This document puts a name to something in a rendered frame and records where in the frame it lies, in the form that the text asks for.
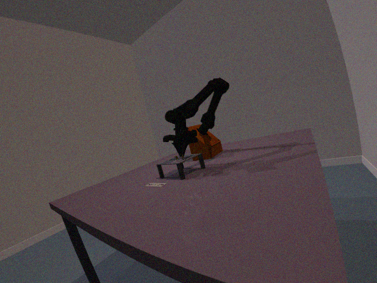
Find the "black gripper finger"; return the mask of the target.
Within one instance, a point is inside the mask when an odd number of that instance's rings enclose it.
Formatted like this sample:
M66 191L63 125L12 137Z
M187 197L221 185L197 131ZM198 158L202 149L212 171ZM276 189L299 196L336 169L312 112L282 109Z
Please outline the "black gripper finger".
M179 156L182 157L182 144L183 144L183 142L179 141L179 142L175 142L175 143L172 143L172 144L176 148Z
M184 155L185 154L185 150L186 150L186 148L187 148L187 146L190 144L190 142L186 142L186 143L183 143L182 144L182 155Z

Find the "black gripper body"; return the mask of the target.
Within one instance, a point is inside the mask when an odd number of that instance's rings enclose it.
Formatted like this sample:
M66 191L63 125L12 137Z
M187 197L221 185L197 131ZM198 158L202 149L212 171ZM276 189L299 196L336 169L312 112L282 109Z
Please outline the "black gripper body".
M166 135L163 137L163 142L169 142L170 140L173 141L173 143L175 142L183 142L183 143L186 143L186 142L190 142L190 143L197 143L198 142L198 139L195 137L195 139L187 139L185 137L179 137L179 132L180 132L180 129L183 127L183 129L185 130L186 128L186 125L183 125L183 124L180 124L180 125L176 125L175 128L173 129L175 131L175 135Z

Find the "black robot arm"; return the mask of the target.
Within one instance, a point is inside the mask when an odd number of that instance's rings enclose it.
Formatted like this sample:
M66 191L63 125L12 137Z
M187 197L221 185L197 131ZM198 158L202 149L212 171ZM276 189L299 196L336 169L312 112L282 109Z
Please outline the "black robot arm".
M207 131L212 129L215 125L215 111L217 110L218 103L221 96L227 92L229 83L222 78L216 78L209 81L207 85L201 90L193 99L186 101L183 105L169 110L165 114L166 121L176 125L186 125L186 119L193 117L198 111L199 106L209 97L213 92L210 106L208 111L203 114L201 118L202 124L197 129L202 135L208 135ZM197 131L188 131L188 128L180 129L179 137L185 137L187 139L195 139Z

